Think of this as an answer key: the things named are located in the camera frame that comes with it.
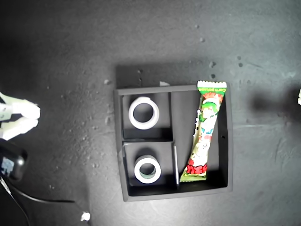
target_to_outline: tape roll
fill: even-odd
[[[140,171],[142,165],[149,163],[155,167],[150,174],[144,174]],[[151,155],[143,155],[136,160],[134,168],[135,177],[144,184],[151,184],[157,181],[161,176],[161,167],[155,157]]]
[[[134,117],[134,110],[135,108],[140,104],[148,104],[153,109],[153,115],[151,119],[147,122],[140,122],[137,121]],[[159,108],[156,105],[155,102],[153,102],[149,97],[138,97],[130,106],[130,109],[128,111],[128,117],[130,118],[130,122],[133,126],[135,126],[137,129],[150,129],[154,125],[157,124],[159,120]]]

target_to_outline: dark gray table surface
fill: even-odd
[[[94,226],[301,225],[299,0],[2,1],[0,21],[0,91],[42,110],[13,139],[31,158],[19,188],[77,200]],[[233,192],[123,202],[116,85],[200,79],[231,86]],[[1,225],[24,225],[0,199]],[[84,225],[81,208],[22,200],[35,225]]]

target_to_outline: black tray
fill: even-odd
[[[149,130],[136,129],[128,109],[137,97],[148,96],[159,107],[160,119]],[[230,89],[220,107],[208,154],[207,180],[179,183],[192,148],[195,118],[200,102],[196,85],[118,89],[115,98],[116,146],[123,199],[155,200],[228,192],[233,184],[233,133]],[[134,176],[135,160],[153,155],[162,168],[153,184]]]

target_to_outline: black cable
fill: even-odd
[[[14,198],[14,196],[12,195],[11,191],[9,190],[6,182],[4,181],[3,177],[0,175],[0,180],[4,190],[9,194],[9,196],[14,200],[14,202],[17,204],[17,206],[19,207],[19,209],[22,211],[22,213],[24,214],[25,218],[26,218],[26,224],[27,226],[31,226],[30,221],[29,221],[29,217],[26,213],[26,211],[24,210],[24,208],[21,206],[21,204]]]
[[[16,193],[32,200],[35,202],[41,202],[44,204],[75,204],[75,201],[72,200],[47,200],[47,199],[40,199],[33,196],[30,196],[28,194],[25,194],[24,192],[20,191],[18,188],[16,188],[7,178],[5,178],[6,183],[10,188],[12,188]]]

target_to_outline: snack wrapper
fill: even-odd
[[[201,100],[197,111],[192,151],[180,182],[206,180],[208,150],[226,89],[225,82],[198,81]]]

